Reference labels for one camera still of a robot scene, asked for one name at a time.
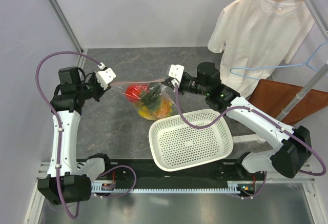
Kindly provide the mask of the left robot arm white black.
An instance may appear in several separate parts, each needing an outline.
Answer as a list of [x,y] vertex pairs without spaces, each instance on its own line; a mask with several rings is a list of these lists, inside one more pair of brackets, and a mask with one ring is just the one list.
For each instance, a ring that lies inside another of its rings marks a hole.
[[89,200],[92,183],[99,177],[108,179],[112,166],[107,154],[89,156],[79,168],[76,159],[78,125],[82,107],[86,100],[100,98],[108,91],[116,77],[112,69],[103,67],[92,72],[88,80],[82,80],[84,71],[78,67],[67,67],[58,72],[59,85],[50,102],[53,111],[54,137],[52,156],[47,175],[37,182],[37,188],[53,205]]

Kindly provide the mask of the red orange peach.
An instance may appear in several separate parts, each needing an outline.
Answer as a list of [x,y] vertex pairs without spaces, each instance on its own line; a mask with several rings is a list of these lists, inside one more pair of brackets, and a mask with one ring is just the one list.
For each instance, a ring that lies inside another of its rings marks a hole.
[[148,85],[129,85],[125,91],[126,99],[131,103],[137,103],[148,93]]

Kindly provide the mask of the orange toy pineapple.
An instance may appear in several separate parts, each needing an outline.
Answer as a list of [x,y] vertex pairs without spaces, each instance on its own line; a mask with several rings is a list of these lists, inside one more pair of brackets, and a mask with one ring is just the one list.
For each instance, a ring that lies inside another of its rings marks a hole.
[[148,93],[134,104],[138,114],[147,120],[159,120],[176,114],[176,105],[160,83],[148,84]]

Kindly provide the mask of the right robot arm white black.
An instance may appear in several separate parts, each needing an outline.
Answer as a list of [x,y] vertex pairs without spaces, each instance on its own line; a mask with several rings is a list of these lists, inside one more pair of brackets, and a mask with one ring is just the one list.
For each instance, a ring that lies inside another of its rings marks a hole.
[[271,145],[269,151],[244,153],[240,157],[240,164],[234,168],[239,179],[245,180],[253,173],[271,170],[294,178],[310,157],[308,129],[286,125],[254,107],[237,91],[221,82],[220,71],[214,63],[199,64],[196,77],[185,72],[182,65],[169,65],[167,76],[163,84],[176,94],[189,92],[205,96],[212,110],[245,125]]

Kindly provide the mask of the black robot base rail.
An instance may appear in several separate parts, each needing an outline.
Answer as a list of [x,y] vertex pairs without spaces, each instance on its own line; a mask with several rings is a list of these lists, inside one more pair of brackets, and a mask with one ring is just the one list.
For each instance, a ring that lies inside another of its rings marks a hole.
[[264,173],[248,173],[234,159],[211,162],[184,170],[161,170],[152,159],[118,159],[110,167],[120,165],[112,173],[96,181],[112,183],[119,188],[226,188],[228,183],[251,185],[264,180]]

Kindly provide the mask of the clear zip top bag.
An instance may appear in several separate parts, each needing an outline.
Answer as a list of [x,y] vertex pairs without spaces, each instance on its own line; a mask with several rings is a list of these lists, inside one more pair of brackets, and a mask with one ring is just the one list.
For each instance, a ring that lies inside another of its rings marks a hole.
[[111,87],[126,98],[139,116],[156,121],[178,113],[164,82],[164,79],[149,82],[112,82]]

